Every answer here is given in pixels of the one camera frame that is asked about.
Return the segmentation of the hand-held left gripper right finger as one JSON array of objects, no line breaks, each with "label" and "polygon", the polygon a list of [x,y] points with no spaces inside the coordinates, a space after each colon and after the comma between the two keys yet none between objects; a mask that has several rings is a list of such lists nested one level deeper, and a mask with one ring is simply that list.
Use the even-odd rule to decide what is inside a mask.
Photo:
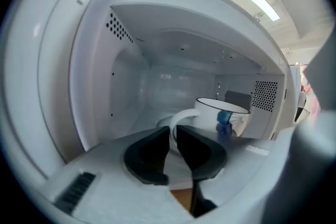
[{"label": "hand-held left gripper right finger", "polygon": [[226,164],[227,153],[220,144],[186,125],[176,127],[176,139],[177,149],[192,173],[190,213],[197,218],[217,208],[211,200],[204,198],[201,182],[214,178],[221,171]]}]

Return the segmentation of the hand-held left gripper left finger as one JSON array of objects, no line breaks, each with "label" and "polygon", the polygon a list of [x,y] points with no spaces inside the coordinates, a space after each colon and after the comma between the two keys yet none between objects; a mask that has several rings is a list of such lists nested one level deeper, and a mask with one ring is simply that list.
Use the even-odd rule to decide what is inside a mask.
[{"label": "hand-held left gripper left finger", "polygon": [[169,150],[170,129],[164,126],[130,145],[124,152],[124,164],[142,183],[166,186],[169,178],[163,170]]}]

